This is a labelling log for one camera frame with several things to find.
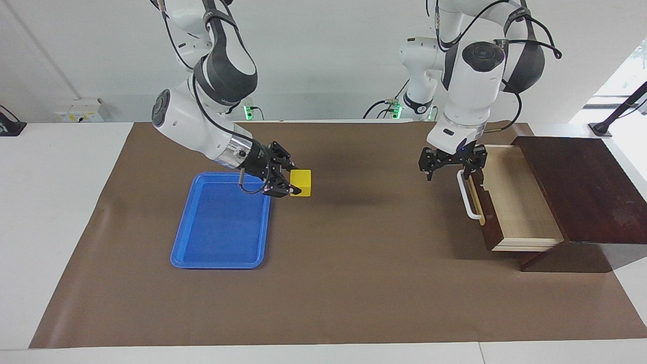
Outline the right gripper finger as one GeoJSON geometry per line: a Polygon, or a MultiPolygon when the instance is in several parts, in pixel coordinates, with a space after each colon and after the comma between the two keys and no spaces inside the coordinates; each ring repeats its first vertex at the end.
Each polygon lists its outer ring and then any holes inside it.
{"type": "Polygon", "coordinates": [[[273,198],[282,198],[291,194],[300,195],[303,193],[301,188],[290,184],[284,176],[270,176],[265,180],[262,188],[262,194],[273,198]]]}
{"type": "Polygon", "coordinates": [[[277,141],[273,141],[269,145],[270,150],[270,161],[273,164],[277,164],[282,169],[291,172],[298,167],[291,160],[291,154],[282,147],[277,141]]]}

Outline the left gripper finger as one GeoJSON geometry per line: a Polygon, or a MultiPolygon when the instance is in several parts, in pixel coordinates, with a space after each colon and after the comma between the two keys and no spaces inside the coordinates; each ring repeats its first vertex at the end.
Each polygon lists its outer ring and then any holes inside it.
{"type": "Polygon", "coordinates": [[[435,170],[442,167],[438,155],[439,150],[430,147],[424,147],[419,157],[419,170],[425,174],[427,180],[432,180],[435,170]]]}
{"type": "Polygon", "coordinates": [[[463,165],[463,179],[469,179],[471,174],[482,170],[487,162],[487,148],[485,145],[467,145],[463,147],[461,163],[463,165]]]}

